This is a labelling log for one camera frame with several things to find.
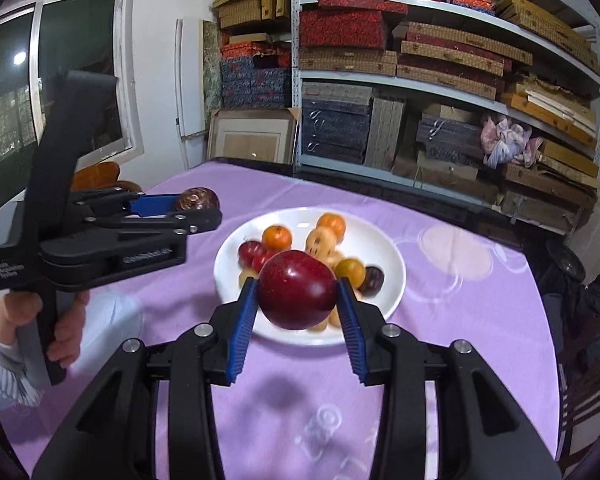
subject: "window pane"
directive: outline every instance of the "window pane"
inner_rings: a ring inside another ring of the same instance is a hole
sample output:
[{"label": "window pane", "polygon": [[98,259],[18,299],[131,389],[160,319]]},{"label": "window pane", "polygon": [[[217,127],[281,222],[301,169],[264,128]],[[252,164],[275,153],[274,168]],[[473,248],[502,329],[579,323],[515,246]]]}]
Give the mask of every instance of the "window pane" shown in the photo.
[{"label": "window pane", "polygon": [[[42,113],[51,109],[68,70],[114,75],[113,12],[115,0],[63,0],[42,10],[38,69]],[[115,94],[91,139],[96,150],[122,139]]]},{"label": "window pane", "polygon": [[29,101],[33,13],[0,25],[0,207],[27,185],[36,136]]}]

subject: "person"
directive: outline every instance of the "person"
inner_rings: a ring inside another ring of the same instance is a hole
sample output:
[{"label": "person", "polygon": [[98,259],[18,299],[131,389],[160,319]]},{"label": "person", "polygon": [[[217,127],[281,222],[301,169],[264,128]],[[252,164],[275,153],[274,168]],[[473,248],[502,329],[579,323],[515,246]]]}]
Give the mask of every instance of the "person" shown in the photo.
[{"label": "person", "polygon": [[[80,355],[80,342],[85,322],[89,293],[76,295],[71,309],[58,320],[47,357],[67,368]],[[32,292],[0,291],[0,411],[19,403],[37,406],[42,392],[27,379],[22,355],[16,340],[16,329],[32,321],[42,309],[42,300]]]}]

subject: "white wall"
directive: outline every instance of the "white wall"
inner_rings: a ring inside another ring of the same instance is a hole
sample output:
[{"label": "white wall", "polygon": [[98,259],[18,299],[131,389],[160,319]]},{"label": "white wall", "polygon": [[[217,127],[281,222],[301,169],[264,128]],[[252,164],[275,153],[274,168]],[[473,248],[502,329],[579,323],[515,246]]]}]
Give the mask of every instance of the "white wall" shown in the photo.
[{"label": "white wall", "polygon": [[142,188],[185,169],[175,124],[176,20],[184,16],[211,19],[212,1],[134,0],[134,73],[144,155],[123,164],[121,178]]}]

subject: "human hand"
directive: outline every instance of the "human hand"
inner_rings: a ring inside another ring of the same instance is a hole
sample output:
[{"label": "human hand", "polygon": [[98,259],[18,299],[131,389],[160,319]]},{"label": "human hand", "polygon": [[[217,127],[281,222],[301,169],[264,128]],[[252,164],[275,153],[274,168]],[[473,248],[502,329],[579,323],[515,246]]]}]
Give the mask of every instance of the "human hand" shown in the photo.
[{"label": "human hand", "polygon": [[[85,307],[89,292],[79,292],[71,309],[64,313],[54,329],[56,338],[47,349],[50,361],[59,361],[67,368],[80,356],[80,342],[84,329]],[[0,298],[0,343],[12,345],[16,329],[30,323],[42,309],[42,300],[33,292],[8,292]]]}]

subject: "metal shelf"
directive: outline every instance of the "metal shelf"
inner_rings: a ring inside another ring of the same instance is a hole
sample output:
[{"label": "metal shelf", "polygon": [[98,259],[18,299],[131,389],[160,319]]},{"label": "metal shelf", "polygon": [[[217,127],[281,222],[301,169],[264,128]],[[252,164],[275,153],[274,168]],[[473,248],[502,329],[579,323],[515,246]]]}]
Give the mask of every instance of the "metal shelf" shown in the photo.
[{"label": "metal shelf", "polygon": [[498,101],[491,101],[489,99],[485,99],[484,97],[480,97],[475,94],[470,94],[468,92],[463,92],[461,90],[448,88],[446,86],[434,85],[431,83],[424,83],[421,81],[405,79],[401,77],[363,74],[357,72],[329,72],[326,70],[301,70],[300,78],[326,79],[352,83],[355,82],[393,86],[398,88],[405,88],[407,90],[413,90],[416,92],[425,92],[428,94],[432,94],[436,97],[442,96],[451,100],[469,103],[480,108],[485,108],[487,110],[492,110],[496,113],[512,117],[516,120],[521,121],[522,123],[529,124],[529,126],[537,128],[538,130],[541,130],[544,133],[549,134],[550,136],[555,137],[558,140],[561,140],[565,144],[568,144],[572,148],[578,150],[581,153],[584,153],[587,156],[593,157],[595,155],[595,149],[585,146],[584,144],[578,142],[577,140],[573,139],[572,137],[568,136],[567,134],[558,130],[557,128],[554,128],[546,123],[538,121],[536,118],[533,118],[530,115],[525,114],[524,112],[520,112],[513,108],[509,108],[504,103],[500,103]]},{"label": "metal shelf", "polygon": [[[467,30],[527,50],[538,58],[538,61],[544,62],[547,69],[554,73],[554,76],[555,72],[564,72],[565,76],[573,81],[565,84],[568,88],[581,87],[583,91],[594,95],[600,91],[600,76],[598,74],[563,49],[519,25],[478,10],[467,9],[446,2],[432,0],[387,1],[400,2],[410,6],[409,20],[411,21]],[[300,0],[301,5],[317,2],[318,0]]]},{"label": "metal shelf", "polygon": [[[511,215],[502,212],[499,206],[489,204],[477,198],[474,198],[463,193],[458,193],[444,187],[433,186],[420,181],[412,180],[402,176],[394,175],[389,171],[377,170],[376,168],[368,168],[366,166],[360,166],[359,164],[351,164],[350,162],[342,162],[340,160],[331,160],[330,158],[323,158],[321,156],[314,155],[300,155],[299,162],[303,168],[318,168],[320,170],[337,171],[339,173],[350,174],[353,180],[360,182],[369,182],[370,180],[380,180],[386,184],[385,187],[393,187],[398,190],[404,190],[408,188],[415,194],[424,195],[435,195],[437,199],[443,200],[451,205],[460,206],[464,209],[471,210],[473,212],[479,212],[481,209],[490,209],[508,218],[512,218]],[[551,226],[544,225],[540,222],[533,220],[526,220],[523,218],[516,218],[516,221],[535,225],[536,227],[545,229],[547,231],[554,232],[556,234],[564,236],[566,233],[560,229],[556,229]]]}]

